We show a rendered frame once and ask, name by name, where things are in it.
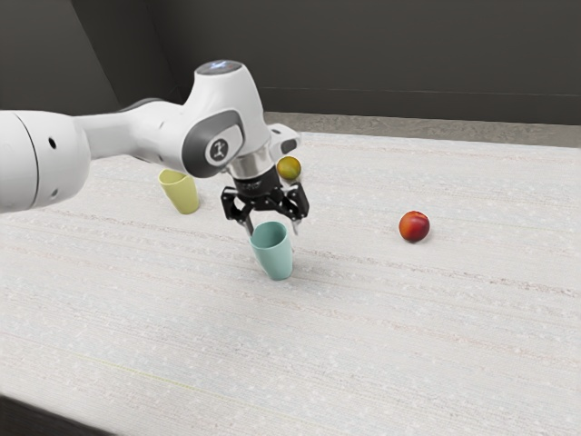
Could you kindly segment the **green yellow fruit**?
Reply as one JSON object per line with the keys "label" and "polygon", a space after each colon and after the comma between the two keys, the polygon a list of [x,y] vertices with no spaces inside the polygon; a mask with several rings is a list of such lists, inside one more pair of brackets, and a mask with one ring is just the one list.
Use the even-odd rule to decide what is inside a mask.
{"label": "green yellow fruit", "polygon": [[300,161],[290,155],[282,157],[276,165],[279,176],[287,181],[296,180],[301,174]]}

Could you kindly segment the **yellow cup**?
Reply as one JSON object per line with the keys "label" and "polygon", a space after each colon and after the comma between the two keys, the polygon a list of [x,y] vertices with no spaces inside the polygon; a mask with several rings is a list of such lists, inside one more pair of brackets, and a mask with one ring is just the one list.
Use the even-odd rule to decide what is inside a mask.
{"label": "yellow cup", "polygon": [[158,182],[164,193],[181,214],[195,213],[200,206],[194,179],[186,174],[163,169],[158,174]]}

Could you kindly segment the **teal cup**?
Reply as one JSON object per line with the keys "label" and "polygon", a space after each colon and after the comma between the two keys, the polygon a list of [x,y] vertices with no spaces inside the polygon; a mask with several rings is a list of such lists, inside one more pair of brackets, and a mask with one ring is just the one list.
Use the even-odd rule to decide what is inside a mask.
{"label": "teal cup", "polygon": [[259,224],[250,237],[250,244],[260,267],[272,280],[281,281],[291,276],[291,239],[282,223]]}

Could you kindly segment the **red peach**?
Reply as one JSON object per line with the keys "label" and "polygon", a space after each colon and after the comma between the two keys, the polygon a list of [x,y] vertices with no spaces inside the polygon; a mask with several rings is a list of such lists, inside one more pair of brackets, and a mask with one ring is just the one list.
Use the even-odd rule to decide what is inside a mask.
{"label": "red peach", "polygon": [[409,211],[399,220],[399,234],[410,243],[423,240],[430,231],[429,218],[421,212]]}

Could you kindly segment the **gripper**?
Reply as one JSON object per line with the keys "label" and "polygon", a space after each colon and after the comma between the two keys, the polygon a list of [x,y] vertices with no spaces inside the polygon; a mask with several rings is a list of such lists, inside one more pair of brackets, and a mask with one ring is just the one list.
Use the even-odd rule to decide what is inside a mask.
{"label": "gripper", "polygon": [[252,237],[254,232],[251,221],[252,210],[275,210],[289,218],[294,234],[299,234],[300,223],[310,211],[310,203],[302,183],[282,186],[274,165],[256,177],[248,179],[234,177],[233,181],[236,189],[225,187],[221,194],[222,209],[227,220],[235,221],[244,228],[249,237]]}

